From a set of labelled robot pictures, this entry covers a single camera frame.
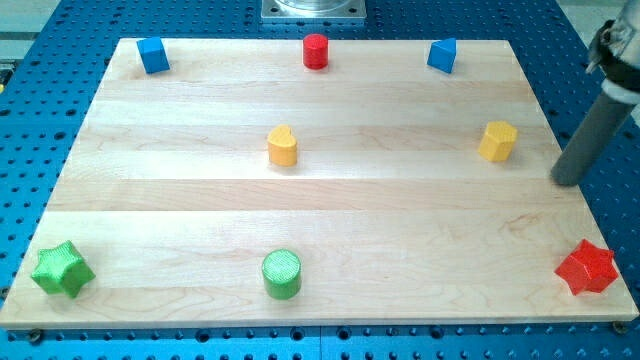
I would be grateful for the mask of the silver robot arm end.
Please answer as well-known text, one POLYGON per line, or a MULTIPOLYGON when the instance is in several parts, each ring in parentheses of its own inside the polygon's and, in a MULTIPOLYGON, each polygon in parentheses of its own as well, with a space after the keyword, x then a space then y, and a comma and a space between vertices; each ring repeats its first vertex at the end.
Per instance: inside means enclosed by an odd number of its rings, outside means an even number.
POLYGON ((597 30, 588 59, 585 72, 601 68, 606 95, 623 104, 639 104, 639 0, 628 0, 614 20, 597 30))

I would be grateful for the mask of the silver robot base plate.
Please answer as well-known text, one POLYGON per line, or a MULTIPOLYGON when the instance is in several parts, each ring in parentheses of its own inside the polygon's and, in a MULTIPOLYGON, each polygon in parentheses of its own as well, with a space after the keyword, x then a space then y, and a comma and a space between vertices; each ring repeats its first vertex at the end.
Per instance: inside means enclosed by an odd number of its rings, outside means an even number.
POLYGON ((365 0, 262 0, 261 18, 287 19, 364 19, 365 0))

